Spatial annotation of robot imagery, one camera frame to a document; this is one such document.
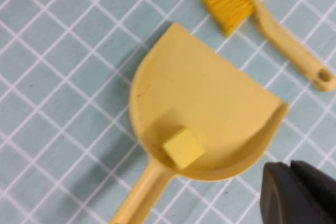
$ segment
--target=black plastic object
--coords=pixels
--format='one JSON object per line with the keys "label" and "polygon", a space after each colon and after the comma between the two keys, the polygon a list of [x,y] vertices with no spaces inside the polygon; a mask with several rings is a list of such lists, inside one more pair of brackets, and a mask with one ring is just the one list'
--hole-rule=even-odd
{"label": "black plastic object", "polygon": [[262,184],[264,224],[336,223],[336,181],[313,166],[267,163]]}

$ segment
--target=grid pattern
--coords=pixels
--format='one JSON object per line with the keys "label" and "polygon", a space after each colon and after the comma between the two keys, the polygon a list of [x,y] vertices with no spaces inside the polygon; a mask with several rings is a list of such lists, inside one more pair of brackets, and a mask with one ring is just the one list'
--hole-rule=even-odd
{"label": "grid pattern", "polygon": [[[335,0],[263,0],[336,73]],[[336,178],[336,93],[310,85],[246,20],[225,38],[200,0],[0,0],[0,223],[108,223],[148,158],[128,117],[138,64],[177,20],[290,104],[239,177],[176,178],[146,223],[261,223],[268,161]]]}

